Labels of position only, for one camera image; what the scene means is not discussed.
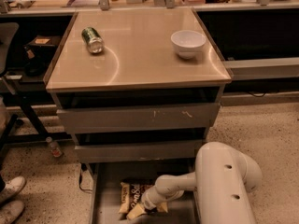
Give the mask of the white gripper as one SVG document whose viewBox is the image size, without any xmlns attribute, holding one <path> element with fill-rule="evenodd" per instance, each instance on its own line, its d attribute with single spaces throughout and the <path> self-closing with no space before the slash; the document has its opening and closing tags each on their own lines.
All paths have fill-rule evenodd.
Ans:
<svg viewBox="0 0 299 224">
<path fill-rule="evenodd" d="M 137 203 L 134 208 L 127 214 L 128 220 L 133 220 L 137 217 L 146 214 L 146 209 L 157 209 L 159 213 L 167 213 L 167 203 L 160 203 L 160 194 L 156 189 L 147 189 L 141 197 L 141 203 Z"/>
</svg>

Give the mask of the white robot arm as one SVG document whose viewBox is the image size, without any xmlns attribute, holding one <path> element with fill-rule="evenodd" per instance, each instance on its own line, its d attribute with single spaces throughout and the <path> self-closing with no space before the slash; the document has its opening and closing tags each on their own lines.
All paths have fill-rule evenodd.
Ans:
<svg viewBox="0 0 299 224">
<path fill-rule="evenodd" d="M 253 158 L 223 143 L 209 142 L 198 150 L 193 172 L 159 176 L 127 218 L 145 215 L 192 191 L 201 224 L 256 224 L 248 194 L 262 179 L 262 170 Z"/>
</svg>

